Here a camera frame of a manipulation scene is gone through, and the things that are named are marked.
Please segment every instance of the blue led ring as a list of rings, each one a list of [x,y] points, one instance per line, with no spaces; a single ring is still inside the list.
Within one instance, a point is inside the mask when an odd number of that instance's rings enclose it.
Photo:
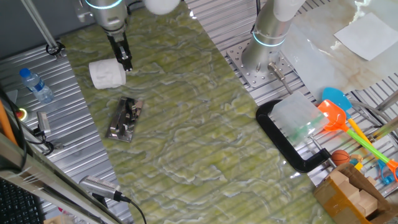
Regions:
[[[265,43],[261,42],[259,39],[257,39],[255,33],[253,33],[253,37],[254,37],[254,39],[255,39],[259,44],[264,45],[264,46],[266,46],[266,47],[276,47],[276,46],[281,45],[281,44],[285,41],[285,39],[284,39],[284,40],[282,40],[282,42],[279,43],[279,44],[265,44]]]
[[[118,4],[120,4],[123,0],[117,0],[115,3],[113,3],[112,5],[108,5],[108,6],[95,6],[91,3],[88,2],[88,0],[86,0],[87,4],[95,9],[111,9],[115,6],[117,6]]]

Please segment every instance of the basketball toy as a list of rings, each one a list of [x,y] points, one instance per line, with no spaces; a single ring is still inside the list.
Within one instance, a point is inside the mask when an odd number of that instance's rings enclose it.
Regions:
[[[349,154],[344,150],[336,150],[331,154],[332,161],[338,165],[342,165],[346,162],[349,162]]]

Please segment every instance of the mounting plate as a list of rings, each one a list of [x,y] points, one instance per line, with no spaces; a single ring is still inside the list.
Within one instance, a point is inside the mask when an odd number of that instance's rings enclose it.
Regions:
[[[231,58],[235,67],[241,72],[243,78],[251,85],[253,88],[257,88],[259,86],[265,85],[273,80],[275,80],[276,76],[273,72],[267,74],[250,74],[244,67],[242,63],[242,52],[246,48],[246,46],[250,43],[250,40],[241,42],[226,51],[228,57]],[[292,66],[289,65],[289,62],[285,60],[285,57],[279,52],[280,60],[276,62],[277,67],[282,73],[284,71],[292,70]]]

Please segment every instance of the marble pattern surface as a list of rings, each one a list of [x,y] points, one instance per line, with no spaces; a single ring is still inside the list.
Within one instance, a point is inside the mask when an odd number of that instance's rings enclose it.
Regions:
[[[127,37],[134,69],[105,90],[88,71],[114,57],[101,28],[62,42],[123,192],[148,223],[333,223],[308,176],[256,123],[254,100],[184,2],[166,16],[133,12]],[[144,101],[131,143],[104,137],[120,96]]]
[[[328,86],[344,93],[363,90],[398,71],[398,42],[367,61],[345,47],[334,34],[370,12],[398,30],[397,10],[396,0],[329,2],[296,16],[282,51],[318,101]]]

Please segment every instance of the robotic arm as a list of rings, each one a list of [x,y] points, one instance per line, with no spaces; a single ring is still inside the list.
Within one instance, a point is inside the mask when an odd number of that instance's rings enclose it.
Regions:
[[[256,19],[250,44],[242,53],[242,63],[250,74],[273,72],[293,17],[304,2],[305,0],[266,2]]]
[[[166,14],[175,9],[180,0],[144,0],[148,10],[154,14]],[[127,7],[124,0],[73,0],[80,22],[87,14],[94,17],[111,43],[116,60],[125,71],[132,70],[131,52],[126,38]]]

